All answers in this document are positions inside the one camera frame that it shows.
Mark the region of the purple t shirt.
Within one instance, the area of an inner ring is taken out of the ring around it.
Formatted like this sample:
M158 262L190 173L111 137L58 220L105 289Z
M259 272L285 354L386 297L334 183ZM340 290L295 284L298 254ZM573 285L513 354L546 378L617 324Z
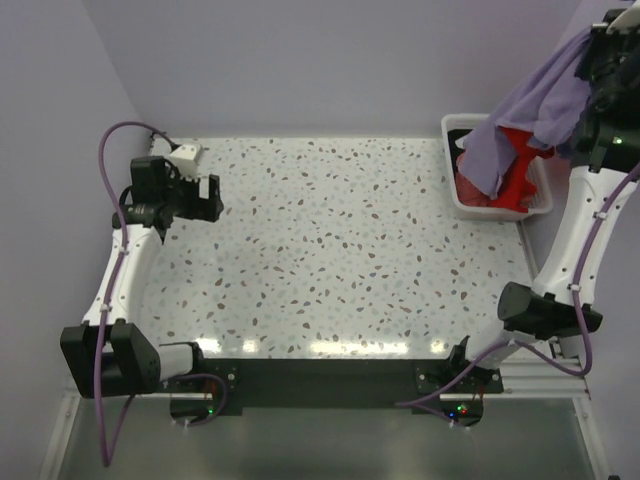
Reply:
M589 83L576 76L589 40L585 28L559 47L466 136L459 171L484 195L498 196L516 158L506 129L531 134L541 150L568 142L591 96Z

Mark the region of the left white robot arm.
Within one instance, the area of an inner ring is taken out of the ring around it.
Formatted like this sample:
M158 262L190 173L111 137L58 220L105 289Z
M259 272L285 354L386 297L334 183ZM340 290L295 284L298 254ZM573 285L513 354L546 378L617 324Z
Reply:
M207 380L202 351L193 341L159 344L141 328L149 275L175 219L214 223L224 209L220 179L189 178L174 158L141 157L130 163L131 184L112 217L112 246L95 300L60 346L84 398L150 394L172 378L185 392Z

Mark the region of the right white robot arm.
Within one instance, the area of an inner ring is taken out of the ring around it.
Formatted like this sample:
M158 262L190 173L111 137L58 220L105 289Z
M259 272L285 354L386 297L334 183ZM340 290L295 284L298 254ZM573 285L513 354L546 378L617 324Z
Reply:
M549 255L531 285L510 282L497 323L456 345L446 387L469 392L539 340L587 338L602 257L639 183L639 28L622 12L574 36L511 91L464 139L458 174L493 205L530 195L535 158L570 162L568 197Z

